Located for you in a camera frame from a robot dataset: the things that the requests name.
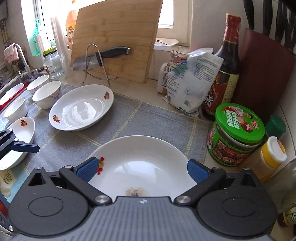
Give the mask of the clear plastic wrap roll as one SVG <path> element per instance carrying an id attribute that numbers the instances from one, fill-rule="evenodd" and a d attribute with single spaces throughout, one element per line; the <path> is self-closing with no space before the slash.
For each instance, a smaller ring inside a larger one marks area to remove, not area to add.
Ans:
<path id="1" fill-rule="evenodd" d="M 55 16 L 51 18 L 51 25 L 65 78 L 70 78 L 73 74 L 73 69 L 70 67 L 68 48 L 66 45 L 65 36 L 62 33 L 60 23 Z"/>

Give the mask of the white bowl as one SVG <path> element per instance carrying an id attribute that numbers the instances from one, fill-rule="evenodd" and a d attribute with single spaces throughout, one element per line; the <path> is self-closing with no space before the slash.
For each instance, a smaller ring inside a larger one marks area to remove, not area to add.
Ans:
<path id="1" fill-rule="evenodd" d="M 26 98 L 20 97 L 15 100 L 5 111 L 4 117 L 10 122 L 23 118 L 27 115 L 28 108 L 26 106 Z"/>
<path id="2" fill-rule="evenodd" d="M 49 75 L 40 76 L 27 86 L 27 91 L 34 94 L 38 89 L 47 83 L 49 83 Z"/>
<path id="3" fill-rule="evenodd" d="M 61 82 L 52 81 L 38 89 L 33 97 L 33 102 L 41 109 L 50 109 L 61 97 Z"/>

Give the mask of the green dish soap bottle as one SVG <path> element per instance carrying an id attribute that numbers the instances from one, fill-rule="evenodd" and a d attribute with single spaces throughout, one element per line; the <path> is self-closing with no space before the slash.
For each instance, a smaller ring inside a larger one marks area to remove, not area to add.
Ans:
<path id="1" fill-rule="evenodd" d="M 34 27 L 30 36 L 30 49 L 33 56 L 42 53 L 42 27 L 39 19 L 34 20 Z"/>

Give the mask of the small green-capped bottle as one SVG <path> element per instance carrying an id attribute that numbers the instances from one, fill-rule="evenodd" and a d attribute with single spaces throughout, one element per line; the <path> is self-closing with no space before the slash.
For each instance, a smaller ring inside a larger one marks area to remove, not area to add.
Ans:
<path id="1" fill-rule="evenodd" d="M 266 126 L 265 135 L 269 137 L 277 137 L 279 140 L 281 136 L 286 132 L 287 127 L 285 122 L 277 115 L 271 115 Z"/>

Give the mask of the black-handled santoku knife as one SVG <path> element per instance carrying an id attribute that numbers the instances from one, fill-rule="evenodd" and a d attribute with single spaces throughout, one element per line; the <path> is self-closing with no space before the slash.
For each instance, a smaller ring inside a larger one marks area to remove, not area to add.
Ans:
<path id="1" fill-rule="evenodd" d="M 78 57 L 74 60 L 73 62 L 73 70 L 83 70 L 83 69 L 92 69 L 92 68 L 97 68 L 97 67 L 102 67 L 102 61 L 105 58 L 115 58 L 119 57 L 121 55 L 128 55 L 131 53 L 131 49 L 129 47 L 125 46 L 118 46 L 118 47 L 113 47 L 109 48 L 107 50 L 104 50 L 99 53 L 95 52 L 91 55 L 88 56 L 81 56 Z"/>

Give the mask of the dark red knife block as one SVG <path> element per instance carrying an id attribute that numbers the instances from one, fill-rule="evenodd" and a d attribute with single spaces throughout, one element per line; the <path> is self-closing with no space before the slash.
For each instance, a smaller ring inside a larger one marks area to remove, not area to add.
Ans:
<path id="1" fill-rule="evenodd" d="M 244 1 L 248 28 L 241 47 L 241 74 L 232 101 L 267 123 L 295 65 L 295 1 L 278 1 L 275 37 L 269 37 L 273 3 L 264 1 L 262 32 L 255 31 L 254 5 Z"/>

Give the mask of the pink checked dishcloth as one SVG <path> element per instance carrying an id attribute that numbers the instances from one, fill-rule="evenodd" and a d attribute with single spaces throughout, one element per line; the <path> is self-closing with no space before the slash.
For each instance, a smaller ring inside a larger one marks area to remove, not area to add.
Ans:
<path id="1" fill-rule="evenodd" d="M 4 58 L 9 64 L 13 63 L 13 61 L 18 61 L 18 44 L 11 44 L 6 49 L 4 49 Z"/>

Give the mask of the red and white sink basin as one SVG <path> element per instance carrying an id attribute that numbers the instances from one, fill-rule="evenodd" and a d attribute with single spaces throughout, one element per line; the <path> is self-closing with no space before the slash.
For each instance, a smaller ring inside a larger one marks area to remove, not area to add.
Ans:
<path id="1" fill-rule="evenodd" d="M 21 93 L 25 88 L 23 83 L 19 83 L 9 89 L 6 94 L 0 99 L 0 109 L 2 110 L 14 97 Z"/>

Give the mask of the green-lidded sauce jar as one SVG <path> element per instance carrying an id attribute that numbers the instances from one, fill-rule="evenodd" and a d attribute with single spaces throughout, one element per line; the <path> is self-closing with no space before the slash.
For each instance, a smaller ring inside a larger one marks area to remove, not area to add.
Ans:
<path id="1" fill-rule="evenodd" d="M 235 167 L 258 148 L 264 135 L 264 124 L 256 113 L 236 103 L 223 103 L 216 109 L 207 148 L 215 161 Z"/>

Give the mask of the bamboo cutting board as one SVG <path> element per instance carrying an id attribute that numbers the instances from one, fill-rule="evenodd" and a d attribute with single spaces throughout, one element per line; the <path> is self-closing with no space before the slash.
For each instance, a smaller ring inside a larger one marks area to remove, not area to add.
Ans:
<path id="1" fill-rule="evenodd" d="M 104 59 L 95 72 L 146 83 L 162 1 L 101 1 L 79 9 L 71 61 L 96 50 L 130 48 L 128 55 Z"/>

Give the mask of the stained white plate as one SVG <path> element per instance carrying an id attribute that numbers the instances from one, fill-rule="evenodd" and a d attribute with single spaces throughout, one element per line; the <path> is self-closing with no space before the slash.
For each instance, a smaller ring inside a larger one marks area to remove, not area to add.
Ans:
<path id="1" fill-rule="evenodd" d="M 169 196 L 175 199 L 196 185 L 187 157 L 170 143 L 149 136 L 126 136 L 92 153 L 102 163 L 89 184 L 113 200 L 117 196 Z"/>

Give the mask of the small white windowsill dish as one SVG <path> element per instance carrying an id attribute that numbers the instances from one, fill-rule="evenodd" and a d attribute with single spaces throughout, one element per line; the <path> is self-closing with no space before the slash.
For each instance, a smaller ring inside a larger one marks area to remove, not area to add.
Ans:
<path id="1" fill-rule="evenodd" d="M 154 41 L 154 50 L 167 51 L 178 43 L 179 41 L 177 39 L 156 38 Z"/>

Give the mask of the clear glass oil bottle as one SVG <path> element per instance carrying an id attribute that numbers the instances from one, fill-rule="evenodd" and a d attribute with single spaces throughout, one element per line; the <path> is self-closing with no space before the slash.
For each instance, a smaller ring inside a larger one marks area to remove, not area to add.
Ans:
<path id="1" fill-rule="evenodd" d="M 295 207 L 295 171 L 295 159 L 293 159 L 264 183 L 264 187 L 275 203 L 278 213 Z"/>

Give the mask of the red-white food bag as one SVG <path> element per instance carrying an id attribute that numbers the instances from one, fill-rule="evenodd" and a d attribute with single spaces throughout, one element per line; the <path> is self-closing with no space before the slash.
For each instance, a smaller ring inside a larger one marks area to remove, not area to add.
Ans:
<path id="1" fill-rule="evenodd" d="M 167 82 L 168 77 L 170 76 L 170 72 L 173 72 L 173 76 L 177 75 L 177 72 L 174 71 L 175 67 L 177 67 L 178 63 L 176 61 L 169 61 L 164 63 L 160 70 L 158 76 L 158 85 L 157 92 L 161 94 L 167 94 Z"/>

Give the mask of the white clipped plastic bag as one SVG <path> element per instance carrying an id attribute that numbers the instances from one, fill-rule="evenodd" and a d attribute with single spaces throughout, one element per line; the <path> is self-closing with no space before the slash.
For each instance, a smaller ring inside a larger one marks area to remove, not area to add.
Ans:
<path id="1" fill-rule="evenodd" d="M 198 117 L 223 62 L 224 58 L 215 55 L 212 48 L 190 52 L 168 72 L 164 100 L 184 114 Z"/>

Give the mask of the dark soy sauce bottle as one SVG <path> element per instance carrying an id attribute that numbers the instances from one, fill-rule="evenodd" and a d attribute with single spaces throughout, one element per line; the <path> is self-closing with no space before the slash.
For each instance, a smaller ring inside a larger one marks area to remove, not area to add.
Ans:
<path id="1" fill-rule="evenodd" d="M 241 72 L 238 54 L 241 18 L 227 14 L 223 43 L 215 54 L 223 58 L 223 64 L 216 75 L 207 96 L 202 103 L 202 113 L 208 120 L 215 120 L 215 111 L 222 103 L 230 102 Z"/>

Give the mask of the grey and teal dish towel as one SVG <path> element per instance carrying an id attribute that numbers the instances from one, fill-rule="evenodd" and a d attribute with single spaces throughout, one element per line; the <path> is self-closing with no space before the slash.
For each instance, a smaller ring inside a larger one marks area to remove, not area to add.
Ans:
<path id="1" fill-rule="evenodd" d="M 155 137 L 176 147 L 188 160 L 204 159 L 209 130 L 206 121 L 117 94 L 111 109 L 98 123 L 82 131 L 67 132 L 51 126 L 49 111 L 40 109 L 29 92 L 23 95 L 27 115 L 35 121 L 34 143 L 40 146 L 40 151 L 27 154 L 14 168 L 1 171 L 1 192 L 8 201 L 35 167 L 58 171 L 65 165 L 76 166 L 116 138 Z"/>

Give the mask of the glass jar with green lid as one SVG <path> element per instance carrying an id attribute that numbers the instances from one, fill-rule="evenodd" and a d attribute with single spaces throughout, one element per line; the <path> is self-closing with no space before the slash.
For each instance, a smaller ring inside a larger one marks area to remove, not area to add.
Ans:
<path id="1" fill-rule="evenodd" d="M 63 68 L 56 46 L 43 51 L 43 57 L 43 67 L 51 80 L 63 74 Z"/>

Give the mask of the yellow-capped spice jar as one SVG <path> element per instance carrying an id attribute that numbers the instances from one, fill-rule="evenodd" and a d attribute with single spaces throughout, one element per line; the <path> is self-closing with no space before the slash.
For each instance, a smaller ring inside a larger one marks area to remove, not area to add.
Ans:
<path id="1" fill-rule="evenodd" d="M 257 178 L 265 183 L 286 159 L 287 154 L 283 144 L 277 137 L 269 137 L 260 148 L 242 162 L 240 167 L 250 168 Z"/>

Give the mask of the steel kitchen faucet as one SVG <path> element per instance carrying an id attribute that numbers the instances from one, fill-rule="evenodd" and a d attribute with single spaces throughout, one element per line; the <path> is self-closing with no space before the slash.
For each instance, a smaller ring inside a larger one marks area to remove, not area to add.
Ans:
<path id="1" fill-rule="evenodd" d="M 24 65 L 24 68 L 25 68 L 25 72 L 27 73 L 27 76 L 32 77 L 33 76 L 32 71 L 30 69 L 29 64 L 27 63 L 27 61 L 25 59 L 25 56 L 23 54 L 21 46 L 19 44 L 13 43 L 13 47 L 15 47 L 17 49 L 18 56 L 21 58 L 21 60 L 23 62 L 23 65 Z"/>

